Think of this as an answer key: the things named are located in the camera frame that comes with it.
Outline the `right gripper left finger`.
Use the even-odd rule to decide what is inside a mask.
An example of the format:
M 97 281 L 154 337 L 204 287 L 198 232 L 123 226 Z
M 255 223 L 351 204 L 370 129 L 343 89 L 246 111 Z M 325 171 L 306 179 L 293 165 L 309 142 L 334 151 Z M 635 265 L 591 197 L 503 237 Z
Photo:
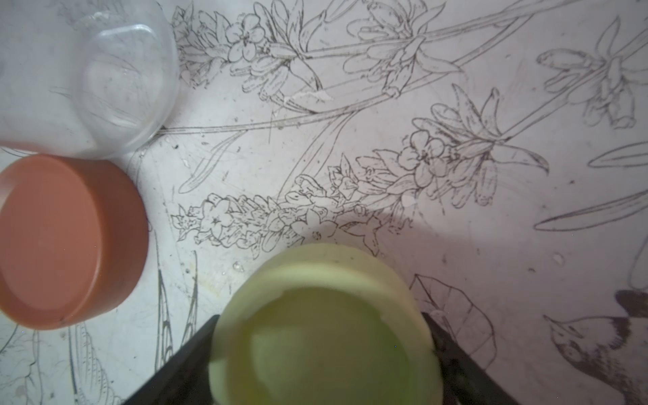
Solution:
M 211 317 L 125 405 L 214 404 L 209 356 L 219 315 Z

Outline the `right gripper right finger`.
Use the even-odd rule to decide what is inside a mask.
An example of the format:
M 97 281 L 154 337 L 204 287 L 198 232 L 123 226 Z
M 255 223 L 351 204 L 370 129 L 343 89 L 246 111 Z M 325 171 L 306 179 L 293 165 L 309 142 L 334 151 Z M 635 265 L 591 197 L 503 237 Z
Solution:
M 443 381 L 443 405 L 520 405 L 466 354 L 450 334 L 422 313 L 434 342 Z

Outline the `green jar lid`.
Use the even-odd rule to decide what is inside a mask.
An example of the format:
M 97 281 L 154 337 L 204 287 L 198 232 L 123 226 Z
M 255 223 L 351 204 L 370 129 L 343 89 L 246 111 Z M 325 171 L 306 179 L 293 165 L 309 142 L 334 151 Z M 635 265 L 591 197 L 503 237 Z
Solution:
M 394 270 L 353 247 L 299 246 L 232 295 L 209 387 L 217 404 L 440 404 L 434 349 Z

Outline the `brown jar lid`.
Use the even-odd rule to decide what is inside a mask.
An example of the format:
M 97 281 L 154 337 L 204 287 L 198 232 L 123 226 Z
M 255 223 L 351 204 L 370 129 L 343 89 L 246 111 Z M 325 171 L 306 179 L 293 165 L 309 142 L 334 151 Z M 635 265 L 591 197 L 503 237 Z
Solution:
M 119 306 L 149 247 L 143 201 L 108 160 L 32 155 L 1 173 L 1 309 L 52 330 Z

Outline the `brown-lid peanut jar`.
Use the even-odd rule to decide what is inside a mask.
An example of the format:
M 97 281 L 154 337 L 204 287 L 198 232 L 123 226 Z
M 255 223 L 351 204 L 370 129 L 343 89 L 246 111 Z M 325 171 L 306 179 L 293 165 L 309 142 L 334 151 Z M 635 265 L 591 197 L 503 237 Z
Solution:
M 4 1 L 1 145 L 83 159 L 136 150 L 175 105 L 179 57 L 155 1 Z

